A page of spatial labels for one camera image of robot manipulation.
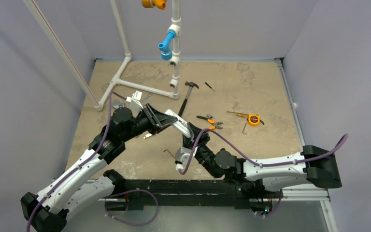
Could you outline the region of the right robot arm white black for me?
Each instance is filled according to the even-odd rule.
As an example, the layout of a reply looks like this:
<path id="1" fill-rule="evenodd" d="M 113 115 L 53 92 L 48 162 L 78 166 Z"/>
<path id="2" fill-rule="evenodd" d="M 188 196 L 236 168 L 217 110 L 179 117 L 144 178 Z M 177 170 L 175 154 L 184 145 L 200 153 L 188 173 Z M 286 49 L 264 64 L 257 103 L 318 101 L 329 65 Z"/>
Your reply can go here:
<path id="1" fill-rule="evenodd" d="M 342 187 L 335 152 L 349 135 L 344 134 L 330 151 L 314 145 L 305 145 L 301 152 L 277 158 L 251 159 L 241 150 L 214 132 L 233 148 L 240 157 L 224 148 L 214 153 L 208 146 L 211 129 L 200 129 L 188 123 L 189 135 L 183 135 L 183 147 L 190 149 L 190 156 L 213 177 L 229 183 L 252 183 L 252 191 L 263 197 L 269 192 L 290 186 L 313 184 L 321 189 Z"/>

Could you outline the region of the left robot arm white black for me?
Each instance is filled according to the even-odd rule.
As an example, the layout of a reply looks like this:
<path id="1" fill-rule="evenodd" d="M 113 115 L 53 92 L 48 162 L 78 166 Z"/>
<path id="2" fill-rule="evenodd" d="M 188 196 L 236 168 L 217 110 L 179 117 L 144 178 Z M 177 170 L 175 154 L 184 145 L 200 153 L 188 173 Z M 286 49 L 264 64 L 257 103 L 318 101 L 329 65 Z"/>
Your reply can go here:
<path id="1" fill-rule="evenodd" d="M 125 149 L 125 143 L 144 132 L 157 134 L 169 126 L 189 135 L 187 123 L 172 110 L 162 113 L 147 104 L 141 106 L 136 116 L 129 108 L 109 111 L 108 122 L 102 128 L 78 161 L 59 178 L 34 194 L 27 192 L 21 198 L 27 231 L 60 232 L 78 212 L 100 198 L 123 195 L 123 177 L 115 170 L 94 183 L 87 180 L 109 165 Z"/>

